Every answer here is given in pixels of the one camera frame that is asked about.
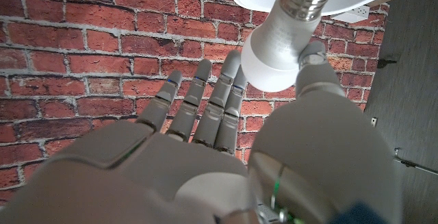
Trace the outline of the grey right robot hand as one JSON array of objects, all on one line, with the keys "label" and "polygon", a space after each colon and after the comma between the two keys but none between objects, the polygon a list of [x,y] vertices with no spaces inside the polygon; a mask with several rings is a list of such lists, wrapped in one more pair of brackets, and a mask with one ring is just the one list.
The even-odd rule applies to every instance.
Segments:
[{"label": "grey right robot hand", "polygon": [[240,84],[212,144],[158,126],[179,87],[171,75],[135,122],[78,138],[34,172],[1,209],[2,223],[400,223],[390,146],[344,95],[321,42],[299,58],[295,101],[257,133],[247,163],[232,154]]}]

